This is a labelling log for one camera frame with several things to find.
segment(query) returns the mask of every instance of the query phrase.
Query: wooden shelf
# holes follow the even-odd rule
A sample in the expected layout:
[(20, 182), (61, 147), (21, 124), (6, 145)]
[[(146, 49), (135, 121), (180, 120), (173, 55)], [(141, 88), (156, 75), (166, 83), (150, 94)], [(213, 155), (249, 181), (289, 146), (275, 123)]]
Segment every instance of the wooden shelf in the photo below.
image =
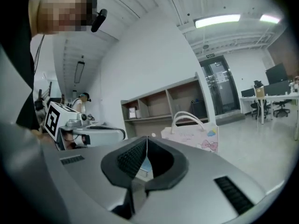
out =
[(157, 119), (163, 119), (163, 120), (172, 119), (172, 115), (166, 114), (166, 115), (159, 115), (159, 116), (153, 116), (153, 117), (141, 118), (141, 119), (126, 119), (125, 122), (139, 122), (139, 121), (150, 122), (150, 121), (157, 121)]
[[(201, 121), (207, 121), (208, 118), (199, 118), (199, 120), (201, 120)], [(190, 119), (186, 119), (185, 121), (182, 120), (182, 121), (177, 122), (178, 125), (180, 125), (180, 124), (188, 124), (188, 123), (195, 123), (195, 121), (190, 120)]]
[[(195, 113), (198, 110), (205, 110), (204, 107), (192, 105), (192, 101), (204, 102), (198, 76), (168, 85), (161, 89), (146, 93), (144, 95), (122, 100), (122, 115), (128, 138), (136, 136), (152, 136), (161, 138), (161, 131), (172, 125), (173, 117), (178, 111)], [(139, 119), (129, 119), (129, 109), (135, 108), (139, 111)], [(198, 113), (202, 122), (206, 114)], [(182, 119), (177, 122), (178, 126), (193, 125), (194, 121)]]

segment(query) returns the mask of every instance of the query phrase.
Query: white desk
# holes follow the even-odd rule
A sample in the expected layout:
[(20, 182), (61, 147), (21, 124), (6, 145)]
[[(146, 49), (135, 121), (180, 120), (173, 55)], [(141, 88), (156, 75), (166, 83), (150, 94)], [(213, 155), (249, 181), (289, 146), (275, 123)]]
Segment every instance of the white desk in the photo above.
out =
[[(268, 100), (271, 103), (271, 119), (273, 119), (273, 101), (283, 101), (286, 99), (295, 99), (297, 100), (297, 107), (298, 107), (298, 111), (297, 111), (297, 124), (296, 124), (296, 129), (295, 129), (295, 135), (294, 135), (294, 139), (297, 140), (298, 139), (298, 134), (299, 134), (299, 94), (298, 93), (291, 93), (289, 95), (277, 95), (277, 96), (265, 96), (265, 97), (256, 97), (256, 96), (252, 96), (252, 97), (242, 97), (240, 98), (241, 100), (241, 105), (242, 105), (242, 111), (243, 109), (243, 102), (245, 101), (254, 101), (254, 100), (260, 100), (261, 104), (263, 104), (264, 100)], [(261, 116), (262, 116), (262, 125), (264, 124), (264, 110), (263, 110), (263, 105), (261, 105)]]

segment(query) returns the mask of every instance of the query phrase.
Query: white ceiling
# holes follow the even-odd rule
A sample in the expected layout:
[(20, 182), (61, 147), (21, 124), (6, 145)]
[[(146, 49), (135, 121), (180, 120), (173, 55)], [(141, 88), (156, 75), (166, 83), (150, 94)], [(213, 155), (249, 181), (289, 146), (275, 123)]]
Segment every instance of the white ceiling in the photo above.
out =
[[(72, 90), (84, 92), (108, 50), (134, 22), (155, 7), (160, 7), (178, 26), (199, 60), (210, 53), (265, 48), (285, 29), (283, 23), (259, 21), (262, 14), (283, 18), (283, 13), (270, 0), (98, 0), (98, 11), (108, 10), (100, 30), (94, 34), (66, 35), (63, 57), (55, 59), (55, 67), (63, 66), (63, 75), (57, 74), (62, 93), (71, 97)], [(236, 13), (242, 14), (239, 22), (198, 29), (194, 26), (195, 19)], [(82, 55), (85, 68), (80, 83), (75, 84), (75, 70)]]

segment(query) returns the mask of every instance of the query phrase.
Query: exit sign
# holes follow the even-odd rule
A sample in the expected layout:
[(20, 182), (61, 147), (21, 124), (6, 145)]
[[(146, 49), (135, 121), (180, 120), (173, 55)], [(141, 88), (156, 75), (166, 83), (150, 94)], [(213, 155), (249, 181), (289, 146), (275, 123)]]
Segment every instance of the exit sign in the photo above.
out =
[(207, 58), (212, 58), (212, 57), (215, 57), (215, 54), (212, 53), (212, 54), (207, 55), (206, 57), (207, 57)]

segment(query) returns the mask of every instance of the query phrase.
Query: bag handle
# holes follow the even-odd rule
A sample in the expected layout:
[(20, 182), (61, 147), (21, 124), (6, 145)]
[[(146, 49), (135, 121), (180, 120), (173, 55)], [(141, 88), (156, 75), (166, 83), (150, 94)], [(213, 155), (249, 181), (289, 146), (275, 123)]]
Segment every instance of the bag handle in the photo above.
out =
[(192, 116), (193, 118), (195, 118), (195, 119), (198, 119), (199, 120), (199, 118), (197, 118), (194, 114), (191, 114), (191, 113), (189, 113), (189, 112), (186, 112), (186, 111), (179, 111), (179, 112), (177, 112), (175, 115), (174, 115), (174, 117), (173, 117), (173, 120), (175, 120), (176, 119), (176, 117), (177, 117), (177, 115), (178, 114), (187, 114), (187, 115), (190, 115), (190, 116)]
[(173, 133), (173, 127), (176, 126), (176, 123), (180, 120), (180, 119), (191, 119), (194, 122), (196, 122), (198, 125), (200, 125), (202, 127), (203, 130), (206, 130), (204, 127), (204, 123), (201, 122), (198, 118), (194, 118), (192, 116), (189, 115), (181, 115), (179, 117), (176, 117), (176, 119), (173, 121), (172, 125), (171, 125), (171, 130), (170, 133)]

